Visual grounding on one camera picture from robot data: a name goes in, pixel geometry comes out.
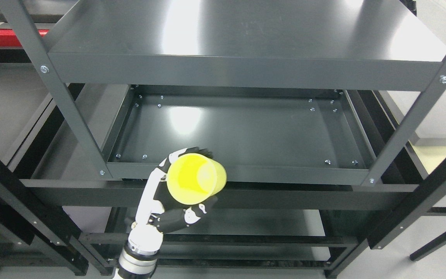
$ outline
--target dark gray shelf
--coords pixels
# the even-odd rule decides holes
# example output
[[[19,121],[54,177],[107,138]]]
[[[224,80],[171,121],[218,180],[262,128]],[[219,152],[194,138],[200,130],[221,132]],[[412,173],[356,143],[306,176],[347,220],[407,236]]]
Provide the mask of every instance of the dark gray shelf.
[[[229,181],[354,185],[373,161],[345,95],[337,94],[331,104],[331,98],[307,90],[276,90],[272,97],[273,90],[253,88],[268,96],[249,97],[242,88],[206,88],[204,96],[200,88],[181,94],[146,87],[137,91],[143,98],[130,104],[113,148],[108,169],[114,177],[147,178],[168,151],[190,146],[211,150]],[[161,99],[163,92],[178,95]],[[276,97],[296,93],[308,97]]]
[[[421,91],[446,53],[393,0],[80,0],[45,41],[74,83]]]

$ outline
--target metal upright post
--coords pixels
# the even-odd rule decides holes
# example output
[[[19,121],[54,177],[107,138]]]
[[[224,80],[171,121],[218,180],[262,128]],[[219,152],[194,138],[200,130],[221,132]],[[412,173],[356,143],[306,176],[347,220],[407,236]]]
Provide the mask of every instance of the metal upright post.
[[[101,150],[80,114],[67,85],[61,81],[60,76],[58,76],[51,63],[43,39],[39,35],[23,2],[21,0],[1,0],[0,8],[41,76],[42,81],[53,96],[58,108],[60,108],[64,118],[67,120],[67,124],[73,134],[75,134],[81,147],[98,169],[98,174],[111,178],[106,162],[101,155]]]
[[[56,253],[60,254],[60,251],[68,251],[69,247],[51,249],[48,246],[71,246],[94,265],[101,274],[109,275],[112,273],[113,268],[101,264],[78,241],[82,231],[63,209],[44,205],[1,161],[0,198],[26,219],[28,224],[34,226],[39,235],[42,235],[41,238],[46,238],[46,241],[41,240],[46,244],[40,246],[42,249],[46,249],[51,255],[55,255]]]
[[[389,244],[444,195],[446,195],[446,158],[384,220],[377,220],[380,225],[368,236],[371,249],[382,249]]]
[[[446,56],[436,76],[426,90],[421,92],[414,105],[412,105],[402,122],[400,122],[400,126],[395,130],[388,143],[386,143],[369,170],[366,179],[362,183],[363,185],[373,185],[379,180],[445,90]]]
[[[419,248],[416,252],[412,253],[409,257],[411,261],[419,261],[425,256],[428,256],[432,252],[435,252],[438,250],[441,246],[444,246],[446,244],[446,232],[439,235],[434,240],[430,241],[428,244],[424,245],[423,247]]]

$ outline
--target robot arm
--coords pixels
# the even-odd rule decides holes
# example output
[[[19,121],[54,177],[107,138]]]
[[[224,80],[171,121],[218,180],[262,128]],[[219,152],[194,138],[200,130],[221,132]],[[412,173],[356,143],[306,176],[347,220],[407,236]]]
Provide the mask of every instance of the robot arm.
[[[199,221],[216,203],[218,198],[211,196],[198,205],[176,208],[165,212],[161,201],[154,199],[159,187],[163,187],[168,168],[178,157],[188,153],[199,153],[211,158],[211,152],[199,148],[184,148],[173,152],[154,169],[140,198],[135,222],[129,239],[124,245],[113,279],[148,279],[156,270],[158,251],[163,242],[163,234],[189,227]]]

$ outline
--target shelf frame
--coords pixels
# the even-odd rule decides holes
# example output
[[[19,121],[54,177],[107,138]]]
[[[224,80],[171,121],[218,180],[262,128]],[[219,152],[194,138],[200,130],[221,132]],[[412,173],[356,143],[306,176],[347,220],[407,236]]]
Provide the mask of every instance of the shelf frame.
[[[71,14],[76,14],[77,11],[80,11],[77,7],[82,7],[86,5],[87,2],[80,1],[76,4],[76,7],[71,9]],[[54,63],[50,58],[50,47],[53,40],[57,38],[52,35],[43,40],[34,24],[32,23],[31,17],[28,14],[23,2],[19,0],[3,0],[0,3],[0,7],[5,14],[5,17],[9,20],[9,22],[14,27],[14,31],[21,41],[24,49],[27,50],[30,59],[32,60],[36,70],[39,72],[41,78],[43,79],[45,85],[51,92],[51,95],[55,99],[57,106],[62,111],[64,118],[67,120],[70,128],[76,135],[78,141],[82,145],[82,148],[87,153],[88,157],[96,166],[98,170],[98,175],[103,176],[104,178],[113,178],[110,173],[109,167],[118,169],[117,163],[112,164],[108,163],[105,160],[105,155],[101,153],[101,148],[98,147],[96,141],[85,124],[84,119],[82,118],[80,112],[78,111],[73,99],[70,96],[70,92],[62,81],[63,71],[58,73],[57,69],[54,66]],[[64,16],[64,21],[69,21],[71,17]],[[177,57],[168,57],[167,59],[177,60]],[[424,88],[423,92],[420,94],[416,103],[407,113],[407,116],[400,123],[399,127],[396,129],[394,135],[391,139],[386,143],[386,146],[383,148],[382,152],[379,154],[378,158],[375,160],[374,164],[370,168],[369,172],[364,176],[362,185],[374,185],[379,181],[382,174],[386,171],[389,165],[393,162],[397,154],[403,148],[403,146],[409,140],[410,135],[415,131],[416,127],[423,120],[423,118],[430,111],[431,107],[435,104],[438,98],[446,89],[446,83],[441,83],[441,76],[446,76],[446,56],[442,62],[435,62],[439,70],[436,74],[434,74],[432,81],[430,81]],[[44,73],[41,71],[41,67],[47,67],[48,72]],[[364,61],[359,62],[358,67],[365,69],[370,69],[370,62]],[[326,81],[328,80],[328,75],[322,76],[321,79]],[[363,79],[368,81],[370,78],[368,76],[363,76]],[[245,84],[245,86],[253,86],[254,84]],[[345,86],[357,86],[361,89],[360,83],[355,84],[344,84]]]

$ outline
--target yellow cup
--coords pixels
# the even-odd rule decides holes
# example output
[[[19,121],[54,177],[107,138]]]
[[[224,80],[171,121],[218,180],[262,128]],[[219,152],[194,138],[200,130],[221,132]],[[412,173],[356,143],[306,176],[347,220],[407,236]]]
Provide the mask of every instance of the yellow cup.
[[[198,153],[180,156],[168,169],[166,184],[175,200],[196,205],[223,189],[226,172],[223,166]]]

